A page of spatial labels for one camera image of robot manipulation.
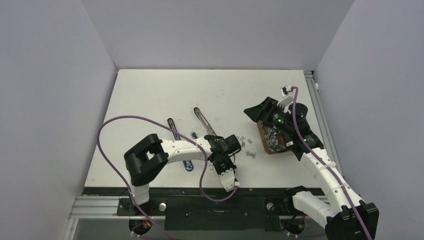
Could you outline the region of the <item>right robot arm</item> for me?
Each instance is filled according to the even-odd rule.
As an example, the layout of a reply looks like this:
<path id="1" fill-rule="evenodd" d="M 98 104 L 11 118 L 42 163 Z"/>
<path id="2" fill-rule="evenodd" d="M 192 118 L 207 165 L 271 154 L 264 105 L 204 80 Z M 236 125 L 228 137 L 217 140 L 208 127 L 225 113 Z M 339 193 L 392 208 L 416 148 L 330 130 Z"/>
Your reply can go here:
<path id="1" fill-rule="evenodd" d="M 267 97 L 260 104 L 243 111 L 253 122 L 275 128 L 287 148 L 311 173 L 327 198 L 323 202 L 303 186 L 288 190 L 282 207 L 289 214 L 298 211 L 317 222 L 329 240 L 373 240 L 376 237 L 379 210 L 365 202 L 350 187 L 328 155 L 324 144 L 312 131 L 308 107 L 291 103 L 280 107 Z"/>

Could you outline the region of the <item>silver black stapler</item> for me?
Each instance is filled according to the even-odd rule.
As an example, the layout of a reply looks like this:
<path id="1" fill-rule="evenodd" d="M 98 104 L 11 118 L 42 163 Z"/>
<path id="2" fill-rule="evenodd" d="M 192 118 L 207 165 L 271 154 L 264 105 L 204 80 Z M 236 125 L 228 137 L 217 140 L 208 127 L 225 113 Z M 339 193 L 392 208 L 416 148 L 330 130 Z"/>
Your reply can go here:
<path id="1" fill-rule="evenodd" d="M 193 108 L 195 116 L 199 119 L 199 121 L 202 123 L 202 125 L 205 127 L 206 132 L 208 135 L 216 136 L 217 134 L 213 130 L 211 124 L 207 121 L 207 119 L 202 114 L 201 110 L 198 107 Z"/>

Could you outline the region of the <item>light blue staple box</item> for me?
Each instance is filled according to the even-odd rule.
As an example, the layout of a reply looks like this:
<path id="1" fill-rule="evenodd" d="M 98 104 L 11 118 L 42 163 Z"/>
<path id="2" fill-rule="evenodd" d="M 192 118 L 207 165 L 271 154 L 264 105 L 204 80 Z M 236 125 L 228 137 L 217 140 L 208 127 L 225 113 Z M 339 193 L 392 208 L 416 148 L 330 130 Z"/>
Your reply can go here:
<path id="1" fill-rule="evenodd" d="M 197 139 L 198 138 L 197 134 L 194 131 L 192 131 L 190 133 L 190 136 L 191 136 L 192 139 Z"/>

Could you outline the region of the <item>brown plastic divided tray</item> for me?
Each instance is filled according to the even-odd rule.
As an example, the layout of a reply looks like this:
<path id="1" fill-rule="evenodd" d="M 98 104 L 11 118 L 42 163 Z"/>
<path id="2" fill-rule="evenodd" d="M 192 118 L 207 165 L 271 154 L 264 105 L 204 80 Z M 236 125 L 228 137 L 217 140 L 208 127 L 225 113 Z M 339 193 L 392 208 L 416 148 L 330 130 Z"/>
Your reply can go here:
<path id="1" fill-rule="evenodd" d="M 275 126 L 266 125 L 259 120 L 257 122 L 257 127 L 263 148 L 269 155 L 284 153 L 293 148 L 293 141 L 288 141 L 285 135 Z"/>

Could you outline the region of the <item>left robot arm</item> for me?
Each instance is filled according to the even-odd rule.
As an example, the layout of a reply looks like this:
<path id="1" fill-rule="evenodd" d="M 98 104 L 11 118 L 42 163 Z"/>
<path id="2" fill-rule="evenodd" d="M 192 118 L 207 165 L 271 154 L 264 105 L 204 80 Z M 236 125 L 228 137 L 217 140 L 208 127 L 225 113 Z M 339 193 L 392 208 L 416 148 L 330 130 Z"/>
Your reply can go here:
<path id="1" fill-rule="evenodd" d="M 155 133 L 146 136 L 124 154 L 133 196 L 129 208 L 136 215 L 145 214 L 149 208 L 150 182 L 167 164 L 176 162 L 209 161 L 226 192 L 239 188 L 237 167 L 231 157 L 240 150 L 241 145 L 235 135 L 227 138 L 205 135 L 192 141 L 159 139 Z"/>

